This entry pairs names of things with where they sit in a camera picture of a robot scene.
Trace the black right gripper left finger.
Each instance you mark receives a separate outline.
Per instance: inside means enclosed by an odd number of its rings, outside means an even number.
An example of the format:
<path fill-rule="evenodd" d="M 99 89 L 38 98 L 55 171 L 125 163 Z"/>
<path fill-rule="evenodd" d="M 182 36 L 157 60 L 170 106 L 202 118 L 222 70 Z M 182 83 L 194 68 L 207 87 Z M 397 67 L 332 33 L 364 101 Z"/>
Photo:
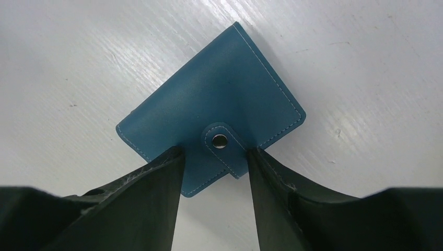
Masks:
<path fill-rule="evenodd" d="M 173 146 L 81 196 L 1 187 L 1 250 L 171 250 L 184 166 Z"/>

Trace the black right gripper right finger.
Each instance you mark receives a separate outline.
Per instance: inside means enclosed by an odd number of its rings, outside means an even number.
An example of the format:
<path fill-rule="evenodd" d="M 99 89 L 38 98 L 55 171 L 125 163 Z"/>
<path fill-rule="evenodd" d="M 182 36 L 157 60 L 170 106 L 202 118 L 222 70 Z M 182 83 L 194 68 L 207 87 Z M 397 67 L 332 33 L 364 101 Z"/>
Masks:
<path fill-rule="evenodd" d="M 261 250 L 442 250 L 442 189 L 364 198 L 324 187 L 260 148 L 247 151 Z"/>

